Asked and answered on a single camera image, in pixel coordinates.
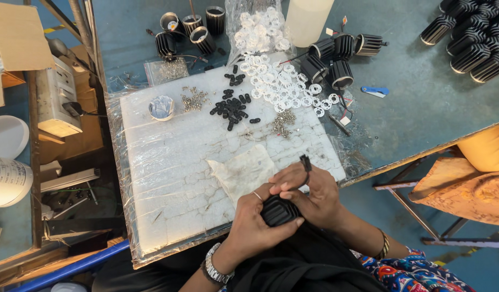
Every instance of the colorful printed dress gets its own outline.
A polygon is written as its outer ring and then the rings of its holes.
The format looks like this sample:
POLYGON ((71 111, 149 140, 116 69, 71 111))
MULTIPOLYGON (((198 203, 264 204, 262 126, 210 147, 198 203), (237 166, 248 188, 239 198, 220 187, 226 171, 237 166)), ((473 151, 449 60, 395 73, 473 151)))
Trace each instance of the colorful printed dress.
POLYGON ((353 253, 392 292, 475 292, 452 272, 428 261, 423 251, 409 251, 410 255, 403 259, 381 261, 353 253))

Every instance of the person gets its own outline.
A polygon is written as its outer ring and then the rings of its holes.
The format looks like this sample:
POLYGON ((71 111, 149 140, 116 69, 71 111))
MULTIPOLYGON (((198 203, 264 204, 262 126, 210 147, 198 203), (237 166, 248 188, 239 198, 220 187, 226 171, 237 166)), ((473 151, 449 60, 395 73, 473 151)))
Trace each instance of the person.
POLYGON ((129 256, 105 264, 93 292, 474 292, 422 251, 405 247, 349 212, 339 201, 334 177, 315 166, 306 172, 300 162, 239 199, 227 238, 136 271, 129 256), (304 182, 309 196, 295 190, 304 182), (293 202, 303 217, 267 226, 260 211, 272 195, 293 202))

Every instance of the box cutter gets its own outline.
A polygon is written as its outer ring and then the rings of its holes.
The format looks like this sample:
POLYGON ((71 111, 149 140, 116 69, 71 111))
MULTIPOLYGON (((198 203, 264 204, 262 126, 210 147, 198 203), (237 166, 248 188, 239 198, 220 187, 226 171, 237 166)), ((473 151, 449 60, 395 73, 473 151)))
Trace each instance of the box cutter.
POLYGON ((368 86, 363 86, 361 88, 361 91, 365 92, 365 93, 368 93, 368 94, 371 94, 371 95, 375 95, 377 97, 385 97, 387 94, 390 93, 390 91, 388 90, 388 88, 385 88, 385 87, 368 87, 368 86))

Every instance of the wristwatch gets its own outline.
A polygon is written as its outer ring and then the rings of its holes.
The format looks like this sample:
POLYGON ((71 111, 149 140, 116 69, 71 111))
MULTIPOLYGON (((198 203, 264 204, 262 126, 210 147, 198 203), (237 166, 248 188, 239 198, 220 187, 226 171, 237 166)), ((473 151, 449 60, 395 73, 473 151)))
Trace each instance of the wristwatch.
POLYGON ((206 263, 205 263, 205 268, 206 271, 208 272, 208 275, 214 280, 219 283, 224 283, 226 284, 235 274, 235 271, 231 272, 229 275, 224 275, 219 273, 212 264, 212 255, 215 253, 215 251, 219 248, 220 243, 216 243, 210 251, 206 254, 206 263))

